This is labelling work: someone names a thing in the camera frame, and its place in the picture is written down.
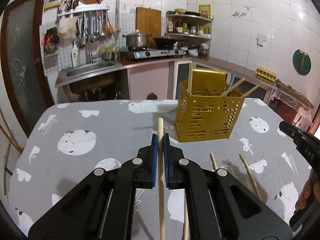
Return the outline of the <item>person's hand right edge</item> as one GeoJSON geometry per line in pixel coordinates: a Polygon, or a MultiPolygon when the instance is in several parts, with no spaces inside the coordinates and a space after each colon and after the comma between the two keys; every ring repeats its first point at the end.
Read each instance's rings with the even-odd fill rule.
{"type": "Polygon", "coordinates": [[[314,177],[314,170],[311,170],[308,180],[306,181],[301,194],[298,197],[295,208],[296,210],[302,210],[306,207],[307,199],[314,194],[317,201],[320,201],[320,184],[319,180],[312,186],[311,181],[314,177]]]}

